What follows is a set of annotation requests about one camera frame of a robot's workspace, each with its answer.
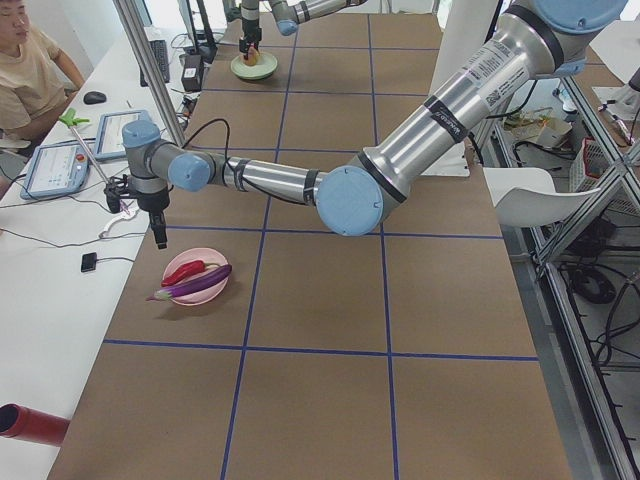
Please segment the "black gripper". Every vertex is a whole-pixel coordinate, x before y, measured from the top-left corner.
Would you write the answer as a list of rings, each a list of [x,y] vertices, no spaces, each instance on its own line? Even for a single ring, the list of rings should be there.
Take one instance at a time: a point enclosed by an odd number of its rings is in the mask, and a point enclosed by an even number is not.
[[[167,187],[152,193],[138,192],[137,203],[141,210],[149,213],[149,227],[158,249],[167,248],[166,221],[164,210],[170,205]]]
[[[242,18],[242,45],[258,45],[262,40],[262,29],[259,19]]]

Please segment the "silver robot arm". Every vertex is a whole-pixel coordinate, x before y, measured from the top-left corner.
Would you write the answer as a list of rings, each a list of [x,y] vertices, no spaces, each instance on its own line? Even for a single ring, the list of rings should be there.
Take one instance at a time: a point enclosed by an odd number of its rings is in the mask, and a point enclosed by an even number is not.
[[[311,0],[299,1],[294,5],[290,5],[287,1],[268,1],[276,27],[283,36],[296,33],[300,24],[364,3],[366,0]],[[260,2],[242,1],[240,14],[242,25],[240,44],[244,49],[249,46],[257,48],[262,40]]]
[[[314,207],[343,236],[371,232],[408,197],[412,183],[524,83],[579,72],[588,44],[624,9],[621,1],[515,1],[486,42],[379,145],[328,173],[221,154],[166,141],[148,120],[123,127],[129,165],[107,194],[127,194],[167,244],[169,190],[220,185]]]

